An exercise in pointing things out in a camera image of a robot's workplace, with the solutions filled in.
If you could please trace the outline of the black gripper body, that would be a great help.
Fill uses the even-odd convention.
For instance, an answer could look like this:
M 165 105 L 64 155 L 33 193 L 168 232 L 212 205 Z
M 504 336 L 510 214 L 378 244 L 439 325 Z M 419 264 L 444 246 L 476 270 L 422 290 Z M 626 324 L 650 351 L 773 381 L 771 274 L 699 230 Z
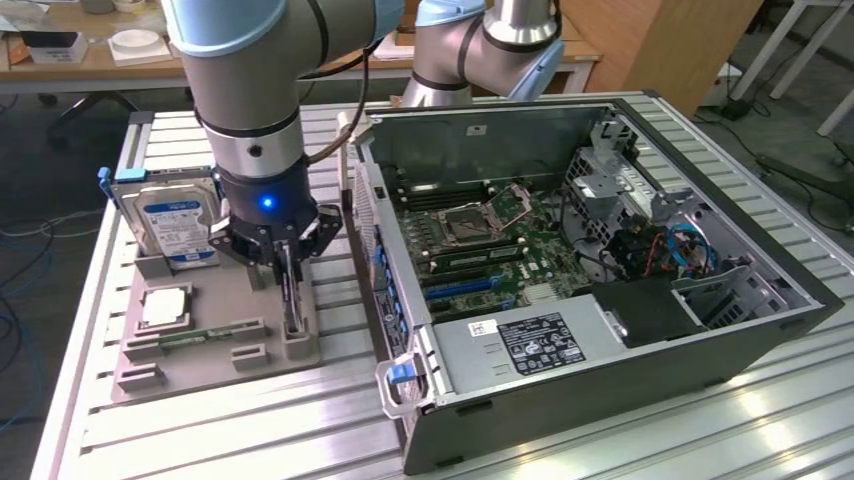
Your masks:
M 219 168 L 219 184 L 228 202 L 228 222 L 267 225 L 289 246 L 317 216 L 305 167 L 289 167 L 264 178 L 249 178 Z

